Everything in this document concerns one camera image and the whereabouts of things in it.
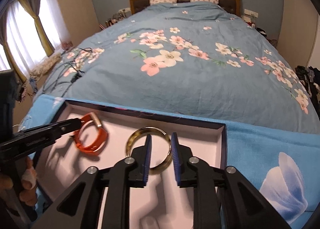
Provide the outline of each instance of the bangle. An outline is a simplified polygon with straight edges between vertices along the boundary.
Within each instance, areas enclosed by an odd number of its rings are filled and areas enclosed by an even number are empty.
[[[132,150],[134,143],[138,139],[140,139],[141,137],[146,136],[147,134],[160,136],[160,137],[164,138],[169,144],[169,151],[168,151],[168,154],[167,154],[166,158],[164,159],[164,161],[162,161],[159,165],[157,165],[153,168],[150,168],[151,175],[159,174],[170,165],[171,160],[172,160],[170,137],[163,130],[160,130],[159,128],[154,128],[154,127],[145,127],[145,128],[141,128],[141,129],[136,130],[134,133],[131,134],[131,136],[129,137],[129,139],[127,141],[127,144],[125,147],[125,153],[126,153],[127,157],[130,157],[131,150]]]
[[[80,140],[80,131],[81,128],[84,126],[84,124],[86,124],[89,121],[93,121],[94,125],[97,127],[99,133],[98,133],[98,137],[96,138],[96,140],[87,147],[84,147],[81,140]],[[84,115],[81,118],[81,128],[80,130],[75,131],[74,135],[73,135],[73,139],[76,143],[77,148],[84,153],[89,153],[89,154],[93,154],[93,155],[99,155],[99,152],[97,152],[96,150],[100,148],[100,146],[108,139],[108,132],[103,128],[100,120],[98,119],[97,115],[94,112],[90,112],[86,115]]]

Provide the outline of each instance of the clothes pile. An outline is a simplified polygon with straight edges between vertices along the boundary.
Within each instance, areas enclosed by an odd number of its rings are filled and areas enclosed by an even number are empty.
[[[320,70],[311,66],[305,68],[301,65],[298,65],[295,70],[299,80],[307,90],[320,119]]]

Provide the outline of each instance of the floral bedspread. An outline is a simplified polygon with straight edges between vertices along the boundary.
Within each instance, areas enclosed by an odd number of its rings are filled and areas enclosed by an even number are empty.
[[[160,3],[84,40],[40,92],[320,134],[289,64],[210,2]],[[71,86],[75,72],[83,77]]]

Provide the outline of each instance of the orange strap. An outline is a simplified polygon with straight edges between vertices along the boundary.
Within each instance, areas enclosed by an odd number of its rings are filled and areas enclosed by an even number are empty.
[[[94,122],[99,133],[98,133],[98,137],[96,138],[96,140],[90,146],[84,147],[81,140],[79,139],[79,133],[80,133],[81,128],[89,121]],[[108,139],[108,132],[103,128],[97,115],[94,112],[90,112],[90,113],[84,115],[81,118],[81,128],[80,128],[80,130],[75,131],[75,133],[73,135],[73,139],[76,143],[77,148],[84,153],[89,153],[89,154],[93,154],[96,156],[99,155],[99,152],[97,152],[96,150],[99,149],[100,146]]]

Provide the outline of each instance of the window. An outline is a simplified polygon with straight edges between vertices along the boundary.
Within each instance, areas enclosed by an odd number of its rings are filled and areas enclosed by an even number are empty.
[[[0,45],[0,71],[9,70],[9,69],[11,69],[9,62],[8,62],[7,57],[5,55],[3,46]]]
[[[49,41],[51,42],[52,46],[57,49],[61,45],[61,41],[52,20],[52,15],[50,13],[47,0],[40,0],[39,18]]]
[[[25,76],[46,57],[33,18],[17,0],[8,9],[7,42],[13,59]]]

